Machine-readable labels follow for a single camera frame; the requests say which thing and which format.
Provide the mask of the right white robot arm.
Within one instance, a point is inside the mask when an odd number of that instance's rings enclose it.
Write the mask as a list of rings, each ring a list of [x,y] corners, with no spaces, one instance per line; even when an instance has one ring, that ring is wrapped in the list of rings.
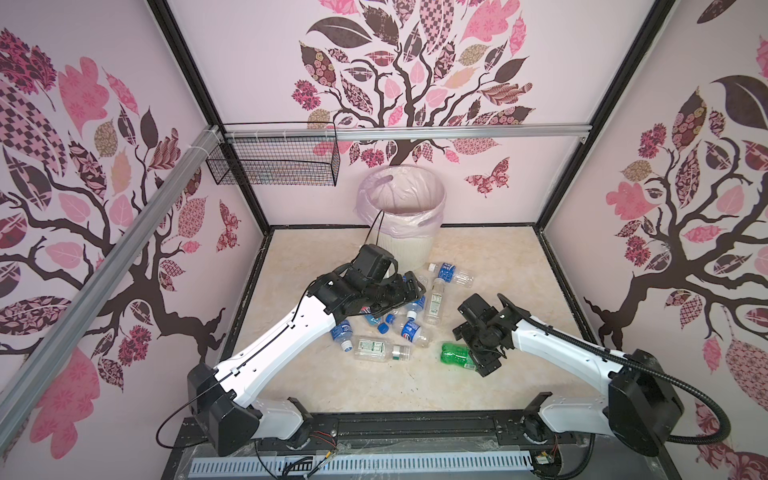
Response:
[[[455,327],[477,372],[486,377],[498,370],[507,351],[534,355],[580,378],[596,392],[591,398],[566,398],[541,393],[534,416],[553,433],[610,435],[646,457],[659,455],[684,412],[670,381],[649,353],[631,355],[586,343],[541,322],[501,296],[496,309],[480,295],[464,300],[458,311],[464,321]]]

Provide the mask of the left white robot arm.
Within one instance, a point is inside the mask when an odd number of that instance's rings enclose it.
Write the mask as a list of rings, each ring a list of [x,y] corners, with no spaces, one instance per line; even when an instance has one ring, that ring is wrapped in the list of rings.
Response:
[[[364,308],[379,316],[420,299],[425,286],[408,272],[383,280],[330,272],[311,282],[298,304],[258,340],[210,367],[187,375],[190,411],[220,457],[249,443],[278,439],[303,447],[314,419],[295,398],[259,397],[301,351]]]

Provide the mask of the green soda bottle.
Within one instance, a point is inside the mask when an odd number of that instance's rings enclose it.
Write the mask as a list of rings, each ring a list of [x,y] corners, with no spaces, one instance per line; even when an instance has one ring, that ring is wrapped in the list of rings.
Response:
[[[443,343],[440,352],[440,361],[446,365],[475,370],[476,364],[471,357],[470,350],[465,345]]]

